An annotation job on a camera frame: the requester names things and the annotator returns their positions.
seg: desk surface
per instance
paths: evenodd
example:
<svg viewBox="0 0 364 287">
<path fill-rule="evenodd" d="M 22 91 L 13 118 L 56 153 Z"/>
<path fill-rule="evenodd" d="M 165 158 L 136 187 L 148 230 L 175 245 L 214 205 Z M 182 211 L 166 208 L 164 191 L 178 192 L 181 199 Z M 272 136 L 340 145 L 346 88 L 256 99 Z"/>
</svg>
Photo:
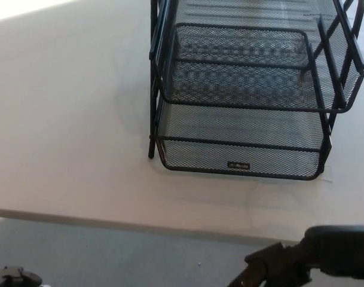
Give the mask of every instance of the desk surface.
<svg viewBox="0 0 364 287">
<path fill-rule="evenodd" d="M 148 27 L 146 0 L 0 21 L 0 216 L 285 240 L 364 224 L 364 83 L 315 181 L 170 172 L 147 158 Z"/>
</svg>

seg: black wire mesh tray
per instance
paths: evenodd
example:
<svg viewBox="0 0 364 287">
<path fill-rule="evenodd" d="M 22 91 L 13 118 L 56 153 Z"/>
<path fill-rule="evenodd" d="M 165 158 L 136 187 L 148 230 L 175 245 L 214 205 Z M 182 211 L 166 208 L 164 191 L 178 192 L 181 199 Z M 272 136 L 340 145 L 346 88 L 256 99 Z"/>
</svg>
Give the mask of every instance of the black wire mesh tray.
<svg viewBox="0 0 364 287">
<path fill-rule="evenodd" d="M 358 2 L 356 12 L 347 15 L 353 2 Z M 352 107 L 364 77 L 363 57 L 357 43 L 364 0 L 178 0 L 172 3 L 176 3 L 171 9 L 175 15 L 172 26 L 190 23 L 305 32 L 314 49 L 319 76 L 318 107 L 282 106 L 282 109 L 343 113 Z M 319 29 L 320 19 L 323 27 Z M 327 44 L 321 36 L 323 32 Z"/>
<path fill-rule="evenodd" d="M 305 33 L 176 25 L 163 77 L 168 103 L 232 108 L 318 108 Z"/>
<path fill-rule="evenodd" d="M 329 145 L 317 113 L 165 102 L 157 135 L 171 170 L 301 180 L 319 175 L 320 153 Z"/>
</svg>

